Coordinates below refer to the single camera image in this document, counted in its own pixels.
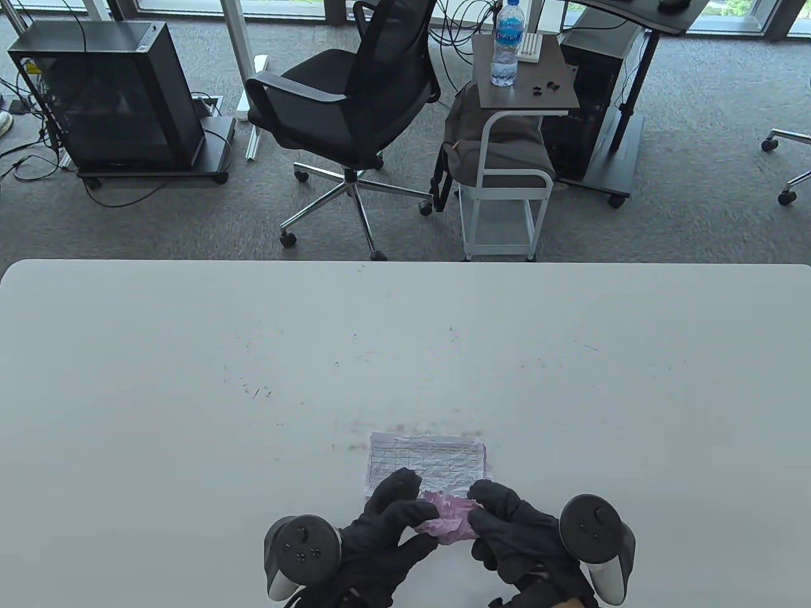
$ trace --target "hand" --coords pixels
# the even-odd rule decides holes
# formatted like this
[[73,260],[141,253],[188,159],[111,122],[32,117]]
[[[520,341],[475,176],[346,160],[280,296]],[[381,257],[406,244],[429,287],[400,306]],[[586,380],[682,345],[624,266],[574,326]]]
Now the hand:
[[422,478],[400,469],[384,479],[363,514],[341,530],[341,566],[330,580],[310,585],[297,596],[297,608],[389,608],[397,586],[438,542],[418,534],[400,545],[406,528],[440,516],[436,507],[418,501]]
[[560,540],[555,517],[536,511],[508,487],[484,479],[473,484],[467,496],[483,507],[468,514],[470,527],[479,535],[470,553],[518,588],[506,606],[550,608],[579,600],[585,608],[597,608],[580,562]]

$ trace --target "computer case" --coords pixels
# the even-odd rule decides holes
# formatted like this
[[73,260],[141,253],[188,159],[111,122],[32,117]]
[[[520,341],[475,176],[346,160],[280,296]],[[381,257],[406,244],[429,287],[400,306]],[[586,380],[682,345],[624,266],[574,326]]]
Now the computer case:
[[543,119],[543,142],[558,178],[580,180],[586,174],[591,155],[610,126],[606,116],[612,116],[611,105],[633,69],[623,64],[641,33],[636,24],[586,8],[563,35],[560,49],[574,73],[580,109]]
[[166,23],[37,20],[8,52],[79,171],[194,165],[205,135]]

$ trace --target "gray carpet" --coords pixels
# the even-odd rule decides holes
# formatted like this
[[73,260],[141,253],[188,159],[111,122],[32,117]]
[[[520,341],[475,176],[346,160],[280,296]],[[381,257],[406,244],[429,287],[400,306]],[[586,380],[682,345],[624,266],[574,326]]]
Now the gray carpet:
[[[170,28],[191,89],[225,95],[225,110],[233,112],[239,81],[225,26],[179,20]],[[279,71],[321,50],[357,45],[352,27],[250,24],[249,30],[254,50],[269,52]],[[3,19],[0,46],[13,40]],[[554,193],[543,226],[543,259],[811,263],[811,183],[797,188],[792,207],[782,208],[775,199],[786,179],[811,168],[811,148],[783,142],[767,156],[759,147],[773,126],[811,129],[808,52],[797,42],[662,40],[637,105],[646,117],[646,136],[632,198],[616,211],[603,195]],[[435,65],[449,102],[453,90],[438,56]],[[449,56],[448,67],[457,84],[469,74]],[[13,79],[6,54],[0,73]],[[445,112],[441,105],[427,106],[386,152],[388,162],[375,178],[426,188]],[[0,140],[0,151],[35,139],[37,127],[31,117],[18,119]],[[329,165],[284,150],[269,135],[258,161],[248,164],[248,132],[238,126],[224,186],[173,187],[124,209],[95,205],[68,173],[34,183],[8,177],[0,186],[0,273],[24,258],[366,259],[346,197],[297,225],[293,250],[281,248],[277,224],[329,186],[318,178],[298,184],[290,163]],[[2,159],[0,171],[13,159]],[[34,174],[40,168],[24,170]],[[143,192],[104,187],[97,196],[118,203]],[[411,200],[364,193],[364,201],[390,259],[462,257],[455,204],[423,218]]]

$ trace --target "desk leg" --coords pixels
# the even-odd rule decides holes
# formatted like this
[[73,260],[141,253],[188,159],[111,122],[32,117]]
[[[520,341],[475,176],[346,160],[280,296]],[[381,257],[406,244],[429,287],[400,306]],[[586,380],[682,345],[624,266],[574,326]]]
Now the desk leg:
[[645,81],[645,76],[648,73],[650,62],[653,61],[654,53],[656,52],[656,45],[659,43],[659,32],[653,30],[648,37],[645,51],[642,53],[642,59],[637,68],[637,75],[633,77],[633,84],[631,84],[631,91],[628,93],[628,99],[620,106],[620,123],[617,125],[614,132],[614,139],[611,140],[611,152],[616,152],[620,149],[625,129],[628,128],[628,123],[631,122],[633,116],[633,107],[637,104],[639,92],[642,90],[642,83]]

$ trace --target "plastic bottle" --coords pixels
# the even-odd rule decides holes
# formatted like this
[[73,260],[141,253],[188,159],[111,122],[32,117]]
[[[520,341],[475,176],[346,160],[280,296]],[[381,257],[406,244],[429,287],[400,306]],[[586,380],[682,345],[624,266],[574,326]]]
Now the plastic bottle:
[[518,0],[508,0],[499,11],[493,36],[493,63],[490,81],[497,87],[511,87],[518,73],[518,49],[524,37],[524,11]]

